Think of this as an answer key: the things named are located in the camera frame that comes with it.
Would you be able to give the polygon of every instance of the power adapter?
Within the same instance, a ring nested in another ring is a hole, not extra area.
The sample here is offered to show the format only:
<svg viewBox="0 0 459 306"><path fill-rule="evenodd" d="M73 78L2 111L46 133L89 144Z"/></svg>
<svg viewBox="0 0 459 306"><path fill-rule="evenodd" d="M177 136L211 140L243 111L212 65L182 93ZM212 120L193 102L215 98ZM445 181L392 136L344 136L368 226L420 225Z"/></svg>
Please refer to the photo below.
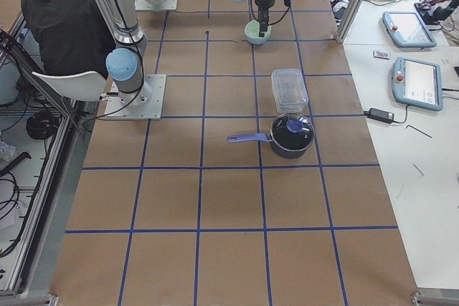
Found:
<svg viewBox="0 0 459 306"><path fill-rule="evenodd" d="M364 111L365 116L384 123L393 123L394 122L394 113L389 113L380 109L375 109L373 107L369 108L368 111Z"/></svg>

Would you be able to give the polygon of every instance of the clear plastic container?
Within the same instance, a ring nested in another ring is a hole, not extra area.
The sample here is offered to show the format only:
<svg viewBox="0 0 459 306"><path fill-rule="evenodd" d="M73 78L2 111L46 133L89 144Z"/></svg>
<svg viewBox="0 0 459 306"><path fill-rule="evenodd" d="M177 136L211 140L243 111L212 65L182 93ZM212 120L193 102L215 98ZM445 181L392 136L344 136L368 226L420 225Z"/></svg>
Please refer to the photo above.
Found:
<svg viewBox="0 0 459 306"><path fill-rule="evenodd" d="M300 70L274 70L271 73L271 83L279 113L300 113L308 104L308 93Z"/></svg>

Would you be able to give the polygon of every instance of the pot lid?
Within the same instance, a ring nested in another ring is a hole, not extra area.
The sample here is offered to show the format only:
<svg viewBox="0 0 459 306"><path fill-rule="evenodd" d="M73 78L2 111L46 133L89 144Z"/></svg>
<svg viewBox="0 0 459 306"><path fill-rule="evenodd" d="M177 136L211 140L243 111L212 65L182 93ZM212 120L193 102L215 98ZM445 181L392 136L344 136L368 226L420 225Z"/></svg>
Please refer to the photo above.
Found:
<svg viewBox="0 0 459 306"><path fill-rule="evenodd" d="M314 129L309 120L297 114L278 116L271 126L272 139L287 150L304 150L314 139Z"/></svg>

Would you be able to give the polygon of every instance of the person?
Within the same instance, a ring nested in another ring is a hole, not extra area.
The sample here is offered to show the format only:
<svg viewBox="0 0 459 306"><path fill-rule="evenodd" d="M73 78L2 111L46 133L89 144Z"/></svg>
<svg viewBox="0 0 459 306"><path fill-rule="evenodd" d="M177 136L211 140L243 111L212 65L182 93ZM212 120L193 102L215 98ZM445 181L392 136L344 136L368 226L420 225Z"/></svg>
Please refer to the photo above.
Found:
<svg viewBox="0 0 459 306"><path fill-rule="evenodd" d="M431 5L446 8L450 0L432 0ZM440 22L443 34L452 46L459 46L459 11L455 10L445 21Z"/></svg>
<svg viewBox="0 0 459 306"><path fill-rule="evenodd" d="M21 0L21 8L48 75L108 76L115 42L95 0Z"/></svg>

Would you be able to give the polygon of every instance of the tablet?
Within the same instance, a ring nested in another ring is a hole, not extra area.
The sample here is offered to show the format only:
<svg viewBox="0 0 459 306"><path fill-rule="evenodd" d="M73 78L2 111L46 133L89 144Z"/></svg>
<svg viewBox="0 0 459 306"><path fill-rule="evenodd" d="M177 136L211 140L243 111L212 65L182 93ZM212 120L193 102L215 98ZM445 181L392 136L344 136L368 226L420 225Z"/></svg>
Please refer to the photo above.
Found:
<svg viewBox="0 0 459 306"><path fill-rule="evenodd" d="M437 42L417 12L390 12L382 14L382 21L397 47L429 48Z"/></svg>
<svg viewBox="0 0 459 306"><path fill-rule="evenodd" d="M442 110L440 66L399 57L394 64L392 92L397 102L428 110Z"/></svg>

